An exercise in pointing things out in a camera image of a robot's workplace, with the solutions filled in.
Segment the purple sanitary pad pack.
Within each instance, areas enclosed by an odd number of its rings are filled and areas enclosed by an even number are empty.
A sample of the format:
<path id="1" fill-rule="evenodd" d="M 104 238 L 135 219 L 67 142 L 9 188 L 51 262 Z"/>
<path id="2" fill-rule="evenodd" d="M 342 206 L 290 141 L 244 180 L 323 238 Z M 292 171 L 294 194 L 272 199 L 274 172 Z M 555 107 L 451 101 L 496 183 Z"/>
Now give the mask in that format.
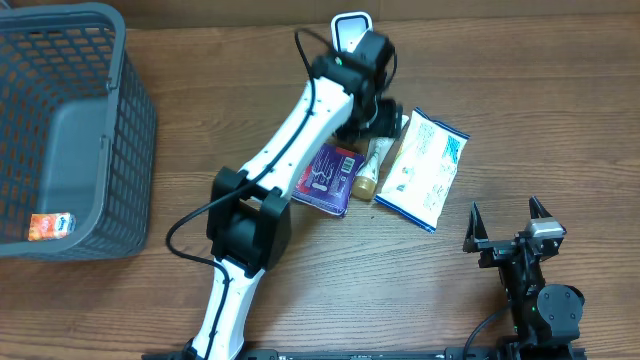
<path id="1" fill-rule="evenodd" d="M 323 144 L 306 167 L 292 193 L 292 198 L 337 217 L 344 217 L 356 173 L 364 156 Z"/>

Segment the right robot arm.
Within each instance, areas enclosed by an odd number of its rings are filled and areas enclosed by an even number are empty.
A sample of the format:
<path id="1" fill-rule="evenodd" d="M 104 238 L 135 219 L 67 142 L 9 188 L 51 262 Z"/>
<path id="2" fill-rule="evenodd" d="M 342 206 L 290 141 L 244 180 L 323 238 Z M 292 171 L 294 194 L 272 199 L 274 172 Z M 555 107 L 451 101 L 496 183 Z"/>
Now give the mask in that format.
<path id="1" fill-rule="evenodd" d="M 586 351 L 572 342 L 580 337 L 585 297 L 574 286 L 548 284 L 541 263 L 559 254 L 567 230 L 535 196 L 529 199 L 530 220 L 511 240 L 491 240 L 479 208 L 473 203 L 463 251 L 478 253 L 478 266 L 499 270 L 507 304 L 483 320 L 467 338 L 463 359 L 579 360 Z M 513 336 L 496 341 L 491 350 L 473 349 L 477 335 L 509 313 Z"/>

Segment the white blue snack bag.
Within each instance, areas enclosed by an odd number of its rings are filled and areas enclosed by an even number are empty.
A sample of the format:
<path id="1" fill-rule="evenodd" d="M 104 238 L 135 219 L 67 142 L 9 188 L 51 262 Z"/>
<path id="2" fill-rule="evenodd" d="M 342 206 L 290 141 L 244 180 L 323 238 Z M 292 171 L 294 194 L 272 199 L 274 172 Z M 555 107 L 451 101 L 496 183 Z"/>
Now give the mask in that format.
<path id="1" fill-rule="evenodd" d="M 470 135 L 416 107 L 374 200 L 433 233 Z"/>

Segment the white cream tube gold cap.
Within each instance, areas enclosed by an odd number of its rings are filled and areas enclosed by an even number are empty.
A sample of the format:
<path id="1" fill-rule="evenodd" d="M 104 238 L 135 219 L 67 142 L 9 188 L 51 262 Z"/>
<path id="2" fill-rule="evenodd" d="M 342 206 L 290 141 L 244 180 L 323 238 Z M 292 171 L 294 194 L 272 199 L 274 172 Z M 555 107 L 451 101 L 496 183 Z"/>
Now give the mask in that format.
<path id="1" fill-rule="evenodd" d="M 369 141 L 367 158 L 356 173 L 352 186 L 352 195 L 370 201 L 375 196 L 379 181 L 380 168 L 389 150 L 395 143 L 394 138 L 374 138 Z"/>

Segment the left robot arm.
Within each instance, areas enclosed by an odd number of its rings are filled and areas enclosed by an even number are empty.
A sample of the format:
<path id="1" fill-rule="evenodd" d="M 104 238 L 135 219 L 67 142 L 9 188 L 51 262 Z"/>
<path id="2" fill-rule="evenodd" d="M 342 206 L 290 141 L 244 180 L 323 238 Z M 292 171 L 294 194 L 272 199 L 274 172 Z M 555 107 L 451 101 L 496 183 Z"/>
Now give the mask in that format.
<path id="1" fill-rule="evenodd" d="M 330 47 L 306 60 L 304 91 L 273 137 L 240 170 L 220 169 L 202 208 L 212 242 L 212 291 L 183 358 L 234 359 L 241 352 L 258 284 L 291 238 L 293 190 L 325 142 L 400 136 L 402 108 L 382 96 L 393 79 L 386 68 L 396 62 L 392 42 L 373 31 L 352 51 Z"/>

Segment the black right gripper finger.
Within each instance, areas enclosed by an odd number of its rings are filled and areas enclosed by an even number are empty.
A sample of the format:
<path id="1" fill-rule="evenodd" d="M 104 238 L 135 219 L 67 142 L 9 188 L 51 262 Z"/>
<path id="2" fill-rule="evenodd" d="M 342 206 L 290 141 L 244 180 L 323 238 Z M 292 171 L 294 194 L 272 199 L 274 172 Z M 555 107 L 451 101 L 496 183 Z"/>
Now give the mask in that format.
<path id="1" fill-rule="evenodd" d="M 532 196 L 529 199 L 529 211 L 532 219 L 551 217 L 551 214 L 546 210 L 536 196 Z"/>
<path id="2" fill-rule="evenodd" d="M 477 203 L 473 202 L 470 208 L 469 223 L 463 243 L 463 251 L 466 253 L 479 252 L 480 245 L 488 241 L 489 237 Z"/>

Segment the small orange snack packet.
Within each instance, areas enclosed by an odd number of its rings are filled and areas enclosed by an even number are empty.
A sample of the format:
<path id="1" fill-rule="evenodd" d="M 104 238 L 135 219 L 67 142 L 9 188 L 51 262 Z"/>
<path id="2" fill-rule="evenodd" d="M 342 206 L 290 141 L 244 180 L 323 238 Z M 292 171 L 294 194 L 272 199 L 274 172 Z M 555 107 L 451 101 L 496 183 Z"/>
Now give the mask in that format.
<path id="1" fill-rule="evenodd" d="M 32 214 L 28 240 L 34 242 L 61 239 L 71 234 L 75 226 L 76 218 L 68 212 Z"/>

